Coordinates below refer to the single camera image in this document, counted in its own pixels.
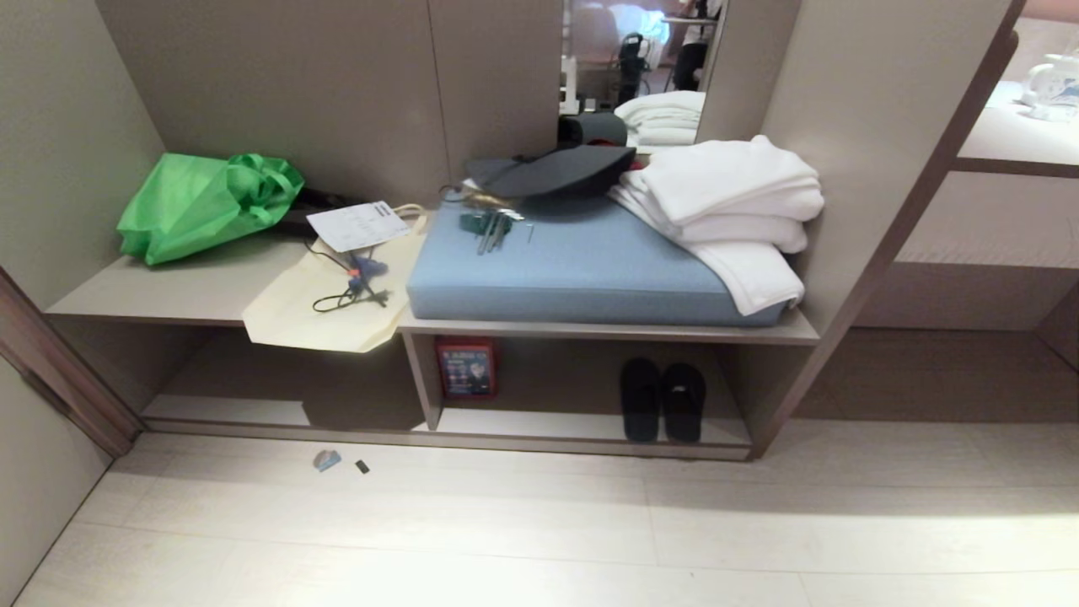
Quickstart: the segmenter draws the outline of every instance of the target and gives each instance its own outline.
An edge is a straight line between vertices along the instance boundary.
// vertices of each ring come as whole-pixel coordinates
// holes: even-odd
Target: tile floor
[[[142,437],[16,605],[1079,606],[1077,425],[795,420],[753,465],[324,446]]]

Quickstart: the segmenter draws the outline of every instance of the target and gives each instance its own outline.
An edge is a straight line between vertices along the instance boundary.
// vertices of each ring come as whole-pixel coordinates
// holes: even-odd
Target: person in mirror
[[[483,363],[473,363],[468,367],[468,394],[491,394],[491,376],[487,373]]]
[[[680,16],[718,22],[723,0],[689,0]],[[671,81],[677,91],[696,91],[708,56],[708,43],[715,36],[714,25],[691,25],[682,40],[682,50],[674,61]]]

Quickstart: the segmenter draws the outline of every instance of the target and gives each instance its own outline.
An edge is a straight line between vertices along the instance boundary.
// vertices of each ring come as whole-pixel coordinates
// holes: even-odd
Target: white kettle
[[[1046,55],[1049,63],[1030,70],[1023,84],[1023,102],[1030,118],[1069,122],[1079,114],[1079,57]]]

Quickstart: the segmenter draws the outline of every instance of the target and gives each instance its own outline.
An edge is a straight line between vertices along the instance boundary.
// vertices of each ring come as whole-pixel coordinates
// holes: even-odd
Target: mirror
[[[723,30],[723,4],[724,0],[565,0],[561,113],[613,111],[626,122],[627,144],[644,153],[693,143],[708,87],[709,51]],[[675,91],[699,94],[656,98],[655,105],[665,109],[650,119],[638,115],[637,109],[618,110],[633,99]]]

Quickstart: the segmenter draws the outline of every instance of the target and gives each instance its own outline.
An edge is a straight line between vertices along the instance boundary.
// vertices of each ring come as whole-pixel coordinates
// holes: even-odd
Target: black slipper
[[[667,438],[679,443],[699,443],[705,376],[683,363],[671,365],[664,373],[663,403]]]
[[[622,368],[622,417],[630,441],[659,437],[659,370],[652,361],[633,359]]]

